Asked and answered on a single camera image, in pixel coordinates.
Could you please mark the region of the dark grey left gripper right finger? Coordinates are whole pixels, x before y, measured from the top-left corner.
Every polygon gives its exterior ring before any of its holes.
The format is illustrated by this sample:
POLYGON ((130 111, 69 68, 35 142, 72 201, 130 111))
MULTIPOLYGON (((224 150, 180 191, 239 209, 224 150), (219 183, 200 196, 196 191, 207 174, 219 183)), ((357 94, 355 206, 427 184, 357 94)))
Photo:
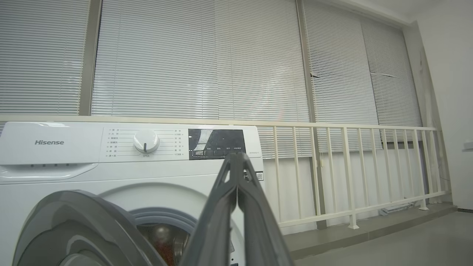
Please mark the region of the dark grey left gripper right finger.
POLYGON ((231 155, 231 180, 236 181, 238 207, 244 214, 246 265, 293 266, 285 239, 245 153, 231 155))

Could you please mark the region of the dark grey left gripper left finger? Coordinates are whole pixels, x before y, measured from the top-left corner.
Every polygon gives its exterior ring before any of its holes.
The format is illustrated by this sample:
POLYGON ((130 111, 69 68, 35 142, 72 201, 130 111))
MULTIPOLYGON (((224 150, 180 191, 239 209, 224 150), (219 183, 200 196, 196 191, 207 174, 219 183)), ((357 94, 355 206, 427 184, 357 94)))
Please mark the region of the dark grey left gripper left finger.
POLYGON ((228 155, 191 234, 181 266, 229 266, 231 214, 236 206, 239 154, 228 155))

